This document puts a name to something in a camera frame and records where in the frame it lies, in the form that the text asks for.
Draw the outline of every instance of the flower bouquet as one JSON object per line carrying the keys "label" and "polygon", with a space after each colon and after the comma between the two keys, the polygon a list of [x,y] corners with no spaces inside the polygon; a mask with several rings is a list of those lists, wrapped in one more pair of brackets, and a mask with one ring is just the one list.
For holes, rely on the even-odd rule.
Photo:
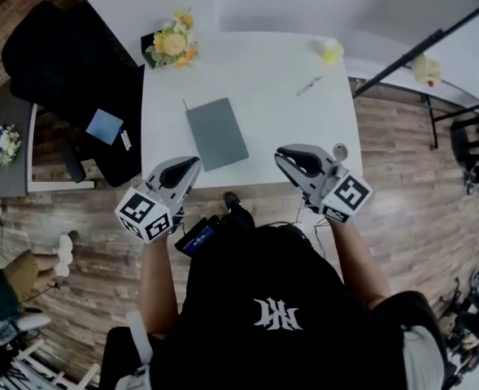
{"label": "flower bouquet", "polygon": [[14,128],[15,126],[5,128],[0,126],[0,165],[2,166],[6,166],[13,161],[22,144],[20,135]]}
{"label": "flower bouquet", "polygon": [[193,26],[190,9],[176,11],[172,21],[164,24],[160,31],[142,37],[143,57],[153,68],[171,63],[176,64],[177,69],[186,67],[198,54]]}

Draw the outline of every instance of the white logo print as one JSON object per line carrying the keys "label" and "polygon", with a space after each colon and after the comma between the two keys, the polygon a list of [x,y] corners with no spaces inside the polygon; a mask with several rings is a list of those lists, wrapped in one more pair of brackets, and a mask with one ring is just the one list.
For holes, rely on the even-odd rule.
{"label": "white logo print", "polygon": [[267,328],[269,331],[281,327],[288,331],[302,330],[295,318],[295,311],[298,308],[290,308],[286,311],[285,303],[283,301],[278,301],[276,304],[271,297],[267,299],[267,302],[259,301],[257,299],[254,299],[254,301],[261,305],[262,310],[261,319],[257,323],[254,323],[254,325],[262,325],[263,327],[266,327],[271,323],[272,325],[270,328]]}
{"label": "white logo print", "polygon": [[331,208],[328,208],[326,210],[326,216],[337,219],[338,221],[342,221],[342,222],[344,222],[344,219],[346,219],[346,216],[342,212],[332,210]]}

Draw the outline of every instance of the desk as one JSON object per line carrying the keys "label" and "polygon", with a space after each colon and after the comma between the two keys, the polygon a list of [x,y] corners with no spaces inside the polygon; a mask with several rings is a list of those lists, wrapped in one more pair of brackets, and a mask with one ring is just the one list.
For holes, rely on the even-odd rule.
{"label": "desk", "polygon": [[[177,156],[198,155],[185,115],[189,108],[228,98],[248,159],[202,171],[196,188],[288,182],[273,155],[282,145],[349,150],[345,166],[362,174],[355,108],[342,62],[321,58],[324,37],[278,32],[197,36],[200,59],[191,67],[145,70],[142,99],[142,174]],[[322,76],[313,87],[297,91]]]}
{"label": "desk", "polygon": [[27,193],[64,190],[89,189],[94,182],[33,182],[33,131],[37,105],[13,97],[10,81],[0,87],[0,125],[15,125],[20,134],[22,145],[13,161],[6,167],[0,166],[0,197],[22,197]]}

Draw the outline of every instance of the pen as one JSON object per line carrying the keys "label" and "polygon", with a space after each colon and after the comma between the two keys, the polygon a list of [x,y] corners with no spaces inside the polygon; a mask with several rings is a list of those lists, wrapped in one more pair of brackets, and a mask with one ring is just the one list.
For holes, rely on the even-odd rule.
{"label": "pen", "polygon": [[119,133],[120,137],[122,138],[122,142],[124,143],[125,150],[129,150],[131,148],[131,141],[128,139],[127,132],[120,129]]}
{"label": "pen", "polygon": [[317,82],[320,78],[322,78],[322,76],[317,76],[308,85],[306,85],[305,87],[302,87],[299,91],[297,91],[297,97],[300,97],[306,91],[308,91],[313,85],[315,85],[315,82]]}

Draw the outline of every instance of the black pole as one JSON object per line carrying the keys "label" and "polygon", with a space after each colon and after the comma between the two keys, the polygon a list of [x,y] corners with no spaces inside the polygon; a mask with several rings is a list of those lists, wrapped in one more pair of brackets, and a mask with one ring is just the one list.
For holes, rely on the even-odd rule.
{"label": "black pole", "polygon": [[436,117],[433,121],[436,123],[438,121],[442,121],[442,120],[445,120],[445,119],[451,119],[452,117],[456,117],[457,115],[470,113],[471,111],[475,111],[475,110],[479,110],[479,104],[476,104],[475,106],[471,106],[471,107],[468,107],[468,108],[464,108],[463,110],[455,111],[454,113],[440,115],[439,117]]}
{"label": "black pole", "polygon": [[458,30],[459,28],[461,28],[462,26],[464,26],[465,24],[467,24],[468,22],[470,22],[472,19],[474,19],[477,16],[479,16],[479,7],[475,11],[473,11],[471,14],[465,16],[458,23],[448,28],[445,32],[443,32],[443,30],[441,29],[437,30],[427,39],[425,39],[420,44],[416,45],[414,48],[409,50],[409,52],[407,52],[405,55],[402,55],[400,59],[391,63],[386,69],[384,69],[384,71],[380,72],[379,74],[374,76],[371,80],[369,80],[364,85],[362,85],[360,88],[353,91],[353,94],[352,94],[353,98],[357,98],[361,93],[366,92],[368,89],[378,84],[381,80],[383,80],[384,78],[386,78],[387,76],[395,72],[397,69],[404,67],[409,62],[411,62],[414,58],[423,54],[428,48],[433,47],[434,45],[439,43],[442,39],[445,39],[446,37],[454,33],[456,30]]}
{"label": "black pole", "polygon": [[391,63],[384,71],[380,72],[371,80],[363,84],[360,88],[357,88],[355,91],[353,91],[353,98],[357,98],[361,93],[365,93],[368,89],[378,84],[384,78],[395,72],[397,69],[403,67],[407,63],[411,62],[414,58],[423,54],[428,48],[438,43],[442,39],[442,36],[443,31],[441,29],[437,30],[427,39],[420,42],[420,44],[409,50],[409,52],[407,52],[405,55],[402,55],[400,59]]}
{"label": "black pole", "polygon": [[425,94],[425,101],[427,102],[427,105],[429,106],[429,117],[431,118],[431,127],[433,129],[433,138],[434,138],[434,143],[429,147],[431,150],[435,150],[438,148],[438,133],[436,132],[436,123],[434,123],[434,114],[433,114],[433,109],[431,108],[431,99],[429,95]]}

